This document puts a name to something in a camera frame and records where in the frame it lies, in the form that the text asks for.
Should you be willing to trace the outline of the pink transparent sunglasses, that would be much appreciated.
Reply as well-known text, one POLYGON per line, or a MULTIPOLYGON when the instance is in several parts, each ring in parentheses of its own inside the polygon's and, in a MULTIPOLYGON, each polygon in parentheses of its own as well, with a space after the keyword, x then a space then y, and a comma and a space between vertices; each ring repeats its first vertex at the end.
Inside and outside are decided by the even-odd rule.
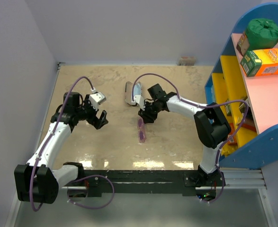
POLYGON ((137 121, 137 128, 138 128, 138 139, 140 143, 144 143, 146 141, 145 135, 145 124, 142 118, 139 118, 137 121))

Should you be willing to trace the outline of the printed glasses case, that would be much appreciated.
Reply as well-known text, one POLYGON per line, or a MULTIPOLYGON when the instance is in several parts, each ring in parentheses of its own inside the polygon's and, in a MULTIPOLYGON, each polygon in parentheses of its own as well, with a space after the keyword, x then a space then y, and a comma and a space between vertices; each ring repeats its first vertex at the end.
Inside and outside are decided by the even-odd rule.
POLYGON ((137 103, 133 101, 133 97, 137 95, 142 95, 142 84, 141 82, 136 82, 133 85, 132 82, 127 81, 125 84, 125 102, 131 106, 137 106, 137 103))

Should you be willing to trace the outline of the light blue cleaning cloth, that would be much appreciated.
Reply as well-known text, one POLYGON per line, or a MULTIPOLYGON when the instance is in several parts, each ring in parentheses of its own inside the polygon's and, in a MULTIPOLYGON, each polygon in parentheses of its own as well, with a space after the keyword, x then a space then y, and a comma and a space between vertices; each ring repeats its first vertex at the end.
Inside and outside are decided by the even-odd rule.
POLYGON ((142 94, 142 85, 140 83, 133 84, 131 88, 131 100, 134 100, 135 95, 141 95, 142 94))

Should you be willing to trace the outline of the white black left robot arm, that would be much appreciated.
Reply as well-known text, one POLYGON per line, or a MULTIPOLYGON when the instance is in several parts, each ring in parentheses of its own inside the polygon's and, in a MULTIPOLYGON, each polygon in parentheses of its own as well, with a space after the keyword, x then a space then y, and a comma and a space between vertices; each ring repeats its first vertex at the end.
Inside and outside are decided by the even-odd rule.
POLYGON ((82 96, 78 92, 66 92, 63 104, 58 106, 51 117, 47 134, 32 157, 14 170, 17 196, 20 201, 52 204, 59 189, 73 183, 81 185, 85 181, 81 163, 67 162, 54 170, 53 165, 63 144, 80 121, 86 121, 95 129, 108 123, 107 112, 97 117, 99 106, 106 97, 101 92, 82 96))

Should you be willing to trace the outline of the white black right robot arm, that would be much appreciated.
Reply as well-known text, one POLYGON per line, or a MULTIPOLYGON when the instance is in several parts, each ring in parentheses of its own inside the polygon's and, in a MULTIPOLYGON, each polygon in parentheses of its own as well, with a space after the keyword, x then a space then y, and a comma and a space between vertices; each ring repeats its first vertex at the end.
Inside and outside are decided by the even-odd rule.
POLYGON ((208 186, 215 180, 214 171, 219 167, 218 152, 228 139, 231 127, 217 103, 199 104, 178 96, 176 92, 166 93, 159 84, 148 89, 152 98, 146 101, 142 95, 132 100, 140 106, 138 115, 144 123, 153 123, 161 111, 173 112, 193 119, 198 138, 203 144, 203 157, 199 164, 199 182, 208 186))

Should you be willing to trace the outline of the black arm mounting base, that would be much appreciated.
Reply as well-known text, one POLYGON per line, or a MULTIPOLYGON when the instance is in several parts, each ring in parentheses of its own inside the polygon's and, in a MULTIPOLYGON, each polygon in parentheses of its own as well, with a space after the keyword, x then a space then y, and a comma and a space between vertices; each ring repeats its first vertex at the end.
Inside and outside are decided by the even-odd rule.
POLYGON ((181 194, 196 196, 196 189, 225 186, 223 174, 207 175, 201 170, 84 170, 86 180, 70 182, 67 187, 88 190, 89 197, 103 193, 181 194))

